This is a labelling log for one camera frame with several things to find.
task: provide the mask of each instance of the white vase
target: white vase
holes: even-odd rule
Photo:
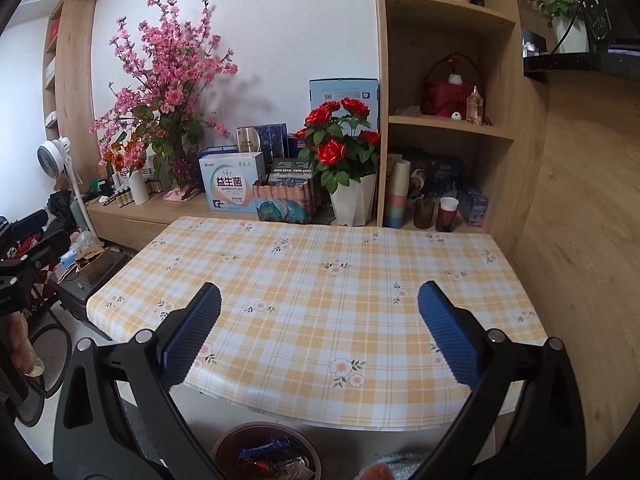
[[[558,41],[562,40],[564,33],[569,28],[569,23],[571,23],[571,20],[569,18],[554,18],[551,21],[554,32],[556,34],[556,39]],[[583,20],[575,20],[574,26],[571,28],[571,31],[569,32],[567,37],[564,38],[562,45],[560,45],[558,54],[570,54],[588,51],[589,39],[587,38],[587,27],[584,25]]]
[[[376,191],[378,176],[363,176],[360,182],[351,180],[349,187],[338,184],[338,189],[331,195],[335,219],[339,225],[363,226],[371,218],[373,197]]]
[[[146,190],[142,171],[137,170],[129,175],[129,189],[131,190],[136,205],[143,205],[149,202],[149,192]]]

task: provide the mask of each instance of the yellow plaid tablecloth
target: yellow plaid tablecloth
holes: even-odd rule
[[[180,218],[88,303],[115,340],[156,328],[204,282],[222,314],[186,382],[254,410],[339,428],[451,422],[457,384],[420,317],[435,280],[456,306],[513,340],[546,335],[488,235]],[[503,412],[514,409],[513,387]]]

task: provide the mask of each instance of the cup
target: cup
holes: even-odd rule
[[[414,225],[418,229],[428,229],[433,225],[435,202],[431,198],[419,198],[415,202]]]
[[[458,215],[457,198],[444,196],[440,199],[440,208],[438,208],[438,217],[436,218],[436,230],[441,233],[450,233],[453,231]]]

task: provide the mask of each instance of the perfume bottle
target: perfume bottle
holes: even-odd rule
[[[482,124],[482,105],[484,105],[484,99],[478,87],[474,86],[474,92],[466,98],[466,122]]]

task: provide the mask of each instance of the white fan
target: white fan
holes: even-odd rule
[[[78,182],[76,181],[76,175],[74,174],[74,168],[71,162],[71,141],[68,137],[61,137],[55,140],[45,140],[38,147],[38,162],[44,170],[44,172],[51,178],[58,178],[60,173],[66,169],[66,177],[74,188],[74,193],[78,199],[78,204],[82,210],[84,221],[89,227],[89,231],[97,238],[94,225],[91,223],[91,219],[86,212],[84,202],[82,201],[82,195],[78,189]]]

